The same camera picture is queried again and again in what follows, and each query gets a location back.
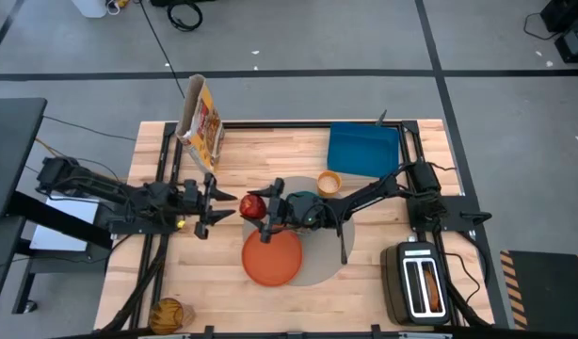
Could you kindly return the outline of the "metal spoon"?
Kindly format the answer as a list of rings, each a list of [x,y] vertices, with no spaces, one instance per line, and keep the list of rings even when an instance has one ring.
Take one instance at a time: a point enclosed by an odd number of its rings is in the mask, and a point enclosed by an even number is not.
[[[340,246],[341,246],[341,263],[342,265],[347,264],[347,253],[345,247],[345,234],[344,234],[344,222],[340,222],[337,226],[337,234],[340,239]]]

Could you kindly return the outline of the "yellow cereal box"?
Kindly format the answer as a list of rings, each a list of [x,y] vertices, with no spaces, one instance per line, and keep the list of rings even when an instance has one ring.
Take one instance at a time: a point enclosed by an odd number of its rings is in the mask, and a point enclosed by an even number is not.
[[[175,135],[202,172],[216,171],[225,130],[206,78],[201,74],[189,77]]]

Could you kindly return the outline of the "round grey placemat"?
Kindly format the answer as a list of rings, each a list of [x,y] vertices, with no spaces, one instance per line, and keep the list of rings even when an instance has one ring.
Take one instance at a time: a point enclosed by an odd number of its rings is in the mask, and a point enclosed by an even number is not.
[[[281,196],[293,192],[307,191],[317,193],[316,179],[305,176],[290,176],[284,179],[285,188]],[[350,254],[355,241],[354,218],[344,223],[344,237],[346,254]],[[256,226],[244,220],[243,240],[257,231]],[[302,246],[302,262],[297,275],[286,284],[292,286],[311,286],[332,278],[344,265],[341,262],[340,238],[332,229],[320,229],[311,232],[294,233]]]

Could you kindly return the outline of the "black toaster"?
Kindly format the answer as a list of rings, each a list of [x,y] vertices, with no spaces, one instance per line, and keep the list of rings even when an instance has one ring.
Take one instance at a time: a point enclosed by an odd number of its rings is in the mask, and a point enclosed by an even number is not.
[[[439,254],[429,242],[402,242],[380,254],[381,280],[387,313],[393,323],[403,326],[440,326],[449,321],[445,278]],[[424,271],[435,276],[442,299],[442,311],[432,313],[425,288]]]

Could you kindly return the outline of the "red bell pepper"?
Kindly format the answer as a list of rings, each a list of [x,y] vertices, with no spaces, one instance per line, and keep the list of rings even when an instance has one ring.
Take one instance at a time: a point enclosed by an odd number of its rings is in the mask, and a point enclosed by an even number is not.
[[[239,212],[242,217],[262,219],[266,215],[265,201],[260,196],[248,194],[242,198]]]

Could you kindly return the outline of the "black equipment case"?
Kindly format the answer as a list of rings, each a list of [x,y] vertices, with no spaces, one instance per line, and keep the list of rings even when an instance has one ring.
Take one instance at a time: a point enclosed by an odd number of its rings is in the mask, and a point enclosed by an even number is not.
[[[578,0],[550,0],[540,18],[557,35],[554,45],[563,61],[578,63]]]

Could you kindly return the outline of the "orange plate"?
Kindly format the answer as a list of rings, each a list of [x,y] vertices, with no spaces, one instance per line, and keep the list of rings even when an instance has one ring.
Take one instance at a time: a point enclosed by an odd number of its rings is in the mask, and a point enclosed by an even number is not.
[[[243,228],[243,240],[241,264],[255,283],[266,287],[286,285],[301,270],[303,249],[295,233],[273,234],[265,243],[256,228],[247,226]]]

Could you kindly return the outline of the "orange cup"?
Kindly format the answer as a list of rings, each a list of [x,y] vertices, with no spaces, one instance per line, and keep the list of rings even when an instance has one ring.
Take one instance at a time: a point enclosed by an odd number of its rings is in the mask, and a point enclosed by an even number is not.
[[[325,170],[320,173],[316,181],[317,192],[322,197],[332,197],[342,186],[342,179],[338,173]]]

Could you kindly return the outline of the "black desk stand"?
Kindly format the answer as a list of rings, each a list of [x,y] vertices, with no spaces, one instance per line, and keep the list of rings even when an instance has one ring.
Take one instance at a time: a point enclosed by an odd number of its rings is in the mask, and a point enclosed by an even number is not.
[[[15,252],[21,254],[27,264],[12,306],[14,314],[31,313],[37,309],[37,302],[30,298],[37,275],[90,272],[102,268],[107,263],[113,248],[113,240],[111,233],[105,229],[59,211],[21,192],[12,195],[7,213],[87,243],[87,248],[83,252],[33,250],[28,240],[19,239]]]

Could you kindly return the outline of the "toast slice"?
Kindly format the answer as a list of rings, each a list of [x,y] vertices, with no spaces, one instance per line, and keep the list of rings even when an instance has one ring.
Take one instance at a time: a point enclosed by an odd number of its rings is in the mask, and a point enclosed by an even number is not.
[[[440,297],[438,284],[435,281],[435,276],[429,270],[424,271],[425,288],[429,301],[429,310],[432,313],[440,313],[442,311],[442,299]]]

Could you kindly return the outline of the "black metal table frame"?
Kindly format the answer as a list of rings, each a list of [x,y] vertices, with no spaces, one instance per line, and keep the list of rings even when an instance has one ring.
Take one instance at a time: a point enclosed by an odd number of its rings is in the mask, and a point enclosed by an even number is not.
[[[425,160],[454,166],[442,120],[418,120]],[[154,178],[159,157],[162,121],[140,124],[128,182]],[[329,123],[264,122],[234,127],[224,121],[226,134],[216,178],[220,190],[239,199],[247,190],[268,186],[276,177],[316,178],[326,169]],[[319,284],[264,287],[253,282],[241,265],[244,220],[233,215],[210,228],[209,238],[193,234],[195,220],[169,242],[162,296],[192,305],[196,320],[183,331],[203,332],[214,326],[224,332],[354,332],[414,330],[395,325],[386,313],[381,290],[379,255],[411,235],[404,200],[391,199],[354,215],[355,244],[348,265]],[[477,250],[460,234],[442,232],[448,252],[459,253],[468,271],[482,284],[469,305],[489,323],[494,316]],[[110,322],[134,289],[144,236],[134,235],[112,255],[93,325]]]

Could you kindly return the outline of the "blue cutting board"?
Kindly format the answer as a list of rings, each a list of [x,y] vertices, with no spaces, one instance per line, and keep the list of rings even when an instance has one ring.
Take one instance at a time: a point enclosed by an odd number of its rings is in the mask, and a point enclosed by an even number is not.
[[[330,126],[327,168],[381,178],[397,170],[399,135],[395,128],[351,122]]]

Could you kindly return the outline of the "black hazard-striped mat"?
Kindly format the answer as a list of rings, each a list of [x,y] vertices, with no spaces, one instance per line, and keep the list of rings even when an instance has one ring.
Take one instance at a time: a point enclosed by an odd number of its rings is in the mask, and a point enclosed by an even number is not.
[[[500,260],[516,329],[578,334],[578,255],[503,250]]]

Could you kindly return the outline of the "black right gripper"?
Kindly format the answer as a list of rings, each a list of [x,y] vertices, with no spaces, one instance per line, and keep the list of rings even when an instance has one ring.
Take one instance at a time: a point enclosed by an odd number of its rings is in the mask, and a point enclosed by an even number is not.
[[[284,190],[284,180],[276,178],[272,185],[249,191],[250,195],[268,198],[267,216],[257,219],[244,217],[244,220],[254,226],[260,234],[263,243],[271,241],[273,232],[322,229],[328,225],[328,212],[324,201],[315,204],[289,204],[281,196]]]

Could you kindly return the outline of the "amber drinking glass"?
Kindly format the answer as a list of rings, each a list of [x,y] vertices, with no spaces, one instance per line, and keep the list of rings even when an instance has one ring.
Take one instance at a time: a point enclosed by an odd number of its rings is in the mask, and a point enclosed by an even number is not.
[[[195,319],[196,312],[191,305],[165,298],[151,308],[148,325],[155,334],[166,335],[189,326]]]

